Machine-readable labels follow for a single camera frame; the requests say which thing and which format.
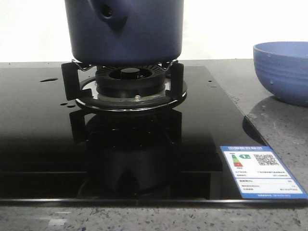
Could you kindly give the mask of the blue energy label sticker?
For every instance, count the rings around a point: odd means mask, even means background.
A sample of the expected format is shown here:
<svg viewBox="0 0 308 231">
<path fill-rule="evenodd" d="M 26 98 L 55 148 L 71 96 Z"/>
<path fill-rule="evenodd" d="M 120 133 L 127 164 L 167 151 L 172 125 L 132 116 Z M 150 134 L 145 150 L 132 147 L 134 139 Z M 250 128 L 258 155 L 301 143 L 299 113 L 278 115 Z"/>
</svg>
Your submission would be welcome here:
<svg viewBox="0 0 308 231">
<path fill-rule="evenodd" d="M 308 194 L 269 146 L 220 148 L 242 198 L 308 198 Z"/>
</svg>

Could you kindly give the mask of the black glass gas stove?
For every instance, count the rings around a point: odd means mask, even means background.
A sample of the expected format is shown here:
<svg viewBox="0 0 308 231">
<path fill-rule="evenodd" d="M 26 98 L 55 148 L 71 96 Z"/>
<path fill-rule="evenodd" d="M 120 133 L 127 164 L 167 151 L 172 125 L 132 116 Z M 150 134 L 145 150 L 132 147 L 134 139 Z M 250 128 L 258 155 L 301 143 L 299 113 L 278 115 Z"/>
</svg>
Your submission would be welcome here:
<svg viewBox="0 0 308 231">
<path fill-rule="evenodd" d="M 306 207 L 245 199 L 221 146 L 269 146 L 206 68 L 187 99 L 127 117 L 80 110 L 59 68 L 0 71 L 0 202 L 13 205 Z"/>
</svg>

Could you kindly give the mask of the light blue ribbed bowl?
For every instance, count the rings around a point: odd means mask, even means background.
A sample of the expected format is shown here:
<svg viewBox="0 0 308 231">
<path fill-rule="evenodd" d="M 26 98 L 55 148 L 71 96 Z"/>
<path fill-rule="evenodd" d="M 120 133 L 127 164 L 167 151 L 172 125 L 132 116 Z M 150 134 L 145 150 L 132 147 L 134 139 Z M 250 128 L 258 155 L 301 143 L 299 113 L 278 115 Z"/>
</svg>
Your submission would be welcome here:
<svg viewBox="0 0 308 231">
<path fill-rule="evenodd" d="M 253 46 L 256 76 L 280 101 L 308 105 L 308 43 L 265 42 Z"/>
</svg>

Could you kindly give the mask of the black metal pot support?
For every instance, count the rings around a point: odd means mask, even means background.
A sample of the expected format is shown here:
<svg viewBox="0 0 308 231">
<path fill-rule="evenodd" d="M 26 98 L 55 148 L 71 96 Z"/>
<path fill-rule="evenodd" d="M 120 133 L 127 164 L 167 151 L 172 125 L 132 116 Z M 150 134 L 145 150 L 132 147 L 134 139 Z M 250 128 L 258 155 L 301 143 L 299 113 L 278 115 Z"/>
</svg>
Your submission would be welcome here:
<svg viewBox="0 0 308 231">
<path fill-rule="evenodd" d="M 75 100 L 79 107 L 94 113 L 109 111 L 128 114 L 162 110 L 181 104 L 187 96 L 187 85 L 183 80 L 184 65 L 174 60 L 156 66 L 165 71 L 165 88 L 161 92 L 118 98 L 100 94 L 95 76 L 79 81 L 78 71 L 88 71 L 92 65 L 76 61 L 62 64 L 66 98 Z"/>
</svg>

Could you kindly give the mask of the dark blue cooking pot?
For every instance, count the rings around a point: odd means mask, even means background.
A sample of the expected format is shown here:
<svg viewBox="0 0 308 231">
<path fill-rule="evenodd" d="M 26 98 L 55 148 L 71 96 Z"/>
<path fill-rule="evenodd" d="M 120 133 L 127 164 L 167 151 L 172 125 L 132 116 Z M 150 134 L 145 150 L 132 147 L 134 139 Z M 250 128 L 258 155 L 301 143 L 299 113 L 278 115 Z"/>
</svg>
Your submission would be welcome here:
<svg viewBox="0 0 308 231">
<path fill-rule="evenodd" d="M 65 9 L 72 54 L 82 63 L 136 66 L 181 54 L 181 0 L 67 0 Z"/>
</svg>

